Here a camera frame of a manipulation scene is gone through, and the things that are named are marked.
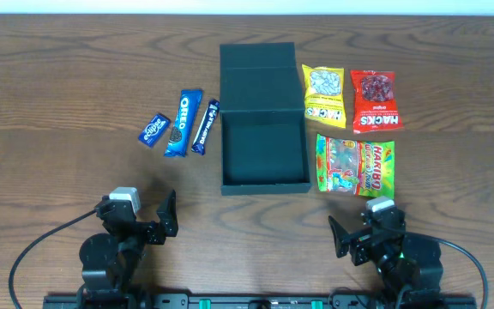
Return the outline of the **blue Eclipse mints box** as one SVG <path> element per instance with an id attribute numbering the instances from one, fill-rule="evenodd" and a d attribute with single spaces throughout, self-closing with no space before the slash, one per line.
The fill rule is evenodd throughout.
<path id="1" fill-rule="evenodd" d="M 138 140 L 144 145 L 152 148 L 163 136 L 170 123 L 170 119 L 163 114 L 155 114 L 138 136 Z"/>

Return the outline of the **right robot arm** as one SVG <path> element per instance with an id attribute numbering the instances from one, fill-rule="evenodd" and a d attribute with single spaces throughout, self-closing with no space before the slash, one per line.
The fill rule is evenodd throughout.
<path id="1" fill-rule="evenodd" d="M 443 277 L 439 244 L 406 230 L 405 212 L 395 206 L 368 208 L 365 228 L 349 233 L 334 217 L 328 222 L 336 257 L 353 265 L 372 263 L 383 282 L 383 301 L 398 306 L 436 302 Z"/>

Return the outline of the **yellow Hacks candy bag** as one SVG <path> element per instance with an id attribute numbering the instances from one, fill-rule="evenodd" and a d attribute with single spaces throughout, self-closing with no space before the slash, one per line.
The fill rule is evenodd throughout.
<path id="1" fill-rule="evenodd" d="M 319 123 L 339 129 L 346 128 L 343 97 L 344 68 L 302 65 L 304 74 L 304 115 Z"/>

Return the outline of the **red Hacks candy bag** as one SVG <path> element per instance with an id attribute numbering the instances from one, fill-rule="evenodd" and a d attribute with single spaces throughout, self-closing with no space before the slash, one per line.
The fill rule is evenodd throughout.
<path id="1" fill-rule="evenodd" d="M 393 71 L 351 70 L 355 134 L 399 130 L 404 125 L 395 99 Z"/>

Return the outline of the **green Haribo gummy bag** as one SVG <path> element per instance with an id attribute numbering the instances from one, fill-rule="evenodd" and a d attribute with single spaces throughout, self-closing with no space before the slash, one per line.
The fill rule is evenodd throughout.
<path id="1" fill-rule="evenodd" d="M 319 191 L 395 197 L 395 143 L 316 136 Z"/>

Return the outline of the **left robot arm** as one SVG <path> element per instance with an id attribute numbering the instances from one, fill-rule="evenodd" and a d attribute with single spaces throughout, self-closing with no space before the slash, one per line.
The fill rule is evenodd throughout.
<path id="1" fill-rule="evenodd" d="M 176 192 L 171 191 L 157 208 L 158 221 L 138 221 L 141 208 L 135 187 L 118 187 L 94 207 L 105 233 L 85 240 L 79 257 L 82 278 L 90 294 L 124 295 L 146 245 L 163 245 L 178 234 Z"/>

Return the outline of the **blue Oreo cookie pack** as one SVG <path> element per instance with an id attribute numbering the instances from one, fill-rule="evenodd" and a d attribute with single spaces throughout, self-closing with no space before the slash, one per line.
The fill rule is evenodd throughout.
<path id="1" fill-rule="evenodd" d="M 165 157 L 185 157 L 192 126 L 202 101 L 202 95 L 201 89 L 183 89 L 181 91 L 178 112 L 167 143 Z"/>

